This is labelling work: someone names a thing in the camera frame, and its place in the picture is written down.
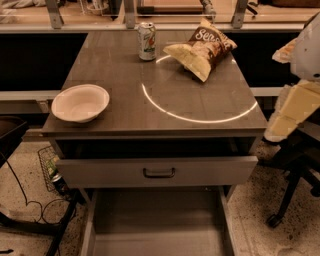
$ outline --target tiled floor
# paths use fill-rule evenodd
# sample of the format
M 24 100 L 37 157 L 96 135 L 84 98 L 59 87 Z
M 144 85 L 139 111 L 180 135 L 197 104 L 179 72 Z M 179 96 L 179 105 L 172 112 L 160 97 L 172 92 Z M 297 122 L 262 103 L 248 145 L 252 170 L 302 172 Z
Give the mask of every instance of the tiled floor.
M 48 142 L 23 142 L 9 159 L 28 200 L 39 201 L 43 205 L 60 198 L 48 192 L 37 154 L 48 145 Z M 277 149 L 261 142 L 256 155 L 260 159 L 270 159 Z M 240 256 L 319 255 L 320 198 L 311 196 L 306 182 L 299 183 L 283 223 L 275 229 L 265 224 L 268 216 L 278 210 L 286 184 L 280 170 L 257 166 L 250 179 L 236 188 L 229 202 L 229 210 Z M 39 206 L 32 203 L 26 206 L 6 164 L 0 169 L 0 203 L 12 211 L 13 217 L 30 221 L 39 218 Z M 65 208 L 63 201 L 53 203 L 44 217 L 49 222 L 56 222 Z M 60 255 L 78 255 L 85 214 L 85 207 L 78 205 L 76 216 L 70 222 L 60 245 Z M 14 256 L 45 255 L 50 241 L 50 237 L 0 231 L 0 251 L 13 249 L 10 255 Z

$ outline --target drawer handle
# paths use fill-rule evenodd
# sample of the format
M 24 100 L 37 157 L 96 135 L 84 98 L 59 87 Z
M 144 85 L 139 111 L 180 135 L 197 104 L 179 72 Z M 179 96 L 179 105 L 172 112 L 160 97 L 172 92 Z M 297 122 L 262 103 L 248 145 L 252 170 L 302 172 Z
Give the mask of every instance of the drawer handle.
M 171 168 L 168 174 L 160 174 L 160 171 L 150 171 L 147 168 L 143 168 L 143 176 L 148 179 L 168 179 L 173 178 L 175 174 L 176 170 L 174 168 Z

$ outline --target chair wheel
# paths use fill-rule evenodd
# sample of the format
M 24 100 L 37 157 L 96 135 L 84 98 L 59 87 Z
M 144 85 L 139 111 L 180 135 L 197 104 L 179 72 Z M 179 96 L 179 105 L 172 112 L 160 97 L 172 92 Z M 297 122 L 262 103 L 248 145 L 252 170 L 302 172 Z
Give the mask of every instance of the chair wheel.
M 271 228 L 277 227 L 281 223 L 282 218 L 279 217 L 276 214 L 272 214 L 268 219 L 267 219 L 267 224 Z
M 313 187 L 311 190 L 311 195 L 313 195 L 314 197 L 320 197 L 320 189 L 319 188 L 315 188 Z

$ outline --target white bowl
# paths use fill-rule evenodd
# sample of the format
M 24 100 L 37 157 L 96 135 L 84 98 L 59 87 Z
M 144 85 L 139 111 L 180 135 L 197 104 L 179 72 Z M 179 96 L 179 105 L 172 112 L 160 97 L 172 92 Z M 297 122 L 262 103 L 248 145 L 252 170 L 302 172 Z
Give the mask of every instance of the white bowl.
M 59 93 L 52 102 L 52 113 L 59 119 L 85 123 L 96 118 L 108 105 L 110 96 L 100 86 L 82 84 Z

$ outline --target chair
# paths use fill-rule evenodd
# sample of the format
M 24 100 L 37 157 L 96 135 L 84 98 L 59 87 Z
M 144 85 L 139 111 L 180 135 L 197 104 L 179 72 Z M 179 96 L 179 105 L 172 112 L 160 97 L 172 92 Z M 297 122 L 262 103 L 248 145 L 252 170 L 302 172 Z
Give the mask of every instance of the chair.
M 28 124 L 15 116 L 0 116 L 0 167 L 7 161 L 22 141 L 28 130 Z M 79 192 L 73 191 L 69 206 L 59 224 L 42 224 L 37 222 L 19 221 L 7 217 L 0 209 L 0 227 L 22 232 L 53 236 L 47 256 L 55 255 L 64 231 L 71 219 L 75 206 L 79 200 Z M 0 254 L 11 251 L 0 251 Z
M 320 141 L 296 130 L 280 143 L 280 147 L 281 149 L 270 163 L 259 163 L 289 171 L 287 176 L 289 183 L 280 209 L 278 213 L 267 219 L 267 224 L 272 228 L 281 223 L 300 178 L 305 179 L 311 185 L 312 196 L 320 196 L 320 180 L 312 172 L 312 170 L 320 172 Z

